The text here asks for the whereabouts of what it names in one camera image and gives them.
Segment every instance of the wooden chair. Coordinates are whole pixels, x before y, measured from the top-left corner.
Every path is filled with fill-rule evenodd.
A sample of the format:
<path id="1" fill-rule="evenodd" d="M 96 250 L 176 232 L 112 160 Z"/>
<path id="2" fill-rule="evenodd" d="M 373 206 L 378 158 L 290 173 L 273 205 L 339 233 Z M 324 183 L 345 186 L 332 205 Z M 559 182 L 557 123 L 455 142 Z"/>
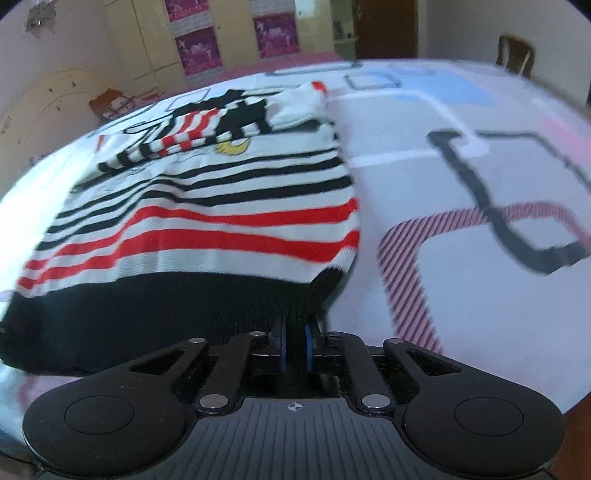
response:
<path id="1" fill-rule="evenodd" d="M 530 78 L 531 69 L 534 68 L 535 62 L 534 47 L 522 38 L 513 35 L 501 35 L 499 37 L 499 56 L 496 59 L 497 65 L 505 65 L 505 46 L 509 50 L 509 59 L 506 61 L 505 68 L 510 72 L 519 74 L 525 63 L 523 76 Z"/>

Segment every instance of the bed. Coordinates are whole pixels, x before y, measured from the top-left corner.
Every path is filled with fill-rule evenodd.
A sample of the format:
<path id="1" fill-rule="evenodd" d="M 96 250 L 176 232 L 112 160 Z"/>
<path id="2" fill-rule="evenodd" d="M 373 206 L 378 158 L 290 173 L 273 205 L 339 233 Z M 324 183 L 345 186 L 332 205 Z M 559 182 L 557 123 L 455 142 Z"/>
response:
<path id="1" fill-rule="evenodd" d="M 591 390 L 591 126 L 545 90 L 488 64 L 275 69 L 162 100 L 80 137 L 0 202 L 0 316 L 101 135 L 228 89 L 317 80 L 328 89 L 361 222 L 355 265 L 327 305 L 330 329 L 368 345 L 398 336 L 571 409 Z M 6 366 L 0 375 L 0 446 L 24 455 L 27 406 L 73 378 Z"/>

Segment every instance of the poster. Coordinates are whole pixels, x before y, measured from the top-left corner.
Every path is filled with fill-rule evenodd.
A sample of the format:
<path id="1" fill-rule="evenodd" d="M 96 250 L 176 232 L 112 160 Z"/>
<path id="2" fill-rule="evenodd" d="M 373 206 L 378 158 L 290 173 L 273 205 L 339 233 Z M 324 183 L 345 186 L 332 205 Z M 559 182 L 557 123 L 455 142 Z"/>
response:
<path id="1" fill-rule="evenodd" d="M 262 59 L 300 51 L 293 12 L 262 15 L 253 20 L 256 42 Z"/>
<path id="2" fill-rule="evenodd" d="M 187 77 L 223 66 L 213 27 L 181 35 L 175 40 Z"/>
<path id="3" fill-rule="evenodd" d="M 171 22 L 209 10 L 207 0 L 164 0 Z"/>

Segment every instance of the blue patch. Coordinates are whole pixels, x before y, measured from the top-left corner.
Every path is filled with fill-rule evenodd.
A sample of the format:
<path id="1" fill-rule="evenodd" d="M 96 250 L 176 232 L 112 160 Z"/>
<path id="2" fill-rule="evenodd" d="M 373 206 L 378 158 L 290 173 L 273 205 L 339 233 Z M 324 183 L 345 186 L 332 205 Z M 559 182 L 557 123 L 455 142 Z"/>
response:
<path id="1" fill-rule="evenodd" d="M 493 97 L 470 80 L 447 70 L 400 69 L 392 72 L 401 82 L 401 88 L 420 90 L 449 105 L 467 103 L 477 106 L 494 106 Z M 402 100 L 420 100 L 416 97 L 399 95 Z"/>

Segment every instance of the white wall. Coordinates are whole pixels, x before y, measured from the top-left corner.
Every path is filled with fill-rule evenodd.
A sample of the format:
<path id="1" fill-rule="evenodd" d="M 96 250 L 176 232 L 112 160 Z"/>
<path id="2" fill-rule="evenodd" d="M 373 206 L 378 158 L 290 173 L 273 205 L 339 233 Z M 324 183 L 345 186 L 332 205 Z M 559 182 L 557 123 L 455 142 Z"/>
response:
<path id="1" fill-rule="evenodd" d="M 427 0 L 427 12 L 427 56 L 495 62 L 511 33 L 535 47 L 532 76 L 587 101 L 591 22 L 567 0 Z"/>
<path id="2" fill-rule="evenodd" d="M 32 5 L 23 0 L 0 20 L 0 118 L 41 77 L 66 68 L 96 70 L 127 87 L 102 0 L 59 0 L 54 32 L 42 28 L 40 38 L 23 28 Z"/>

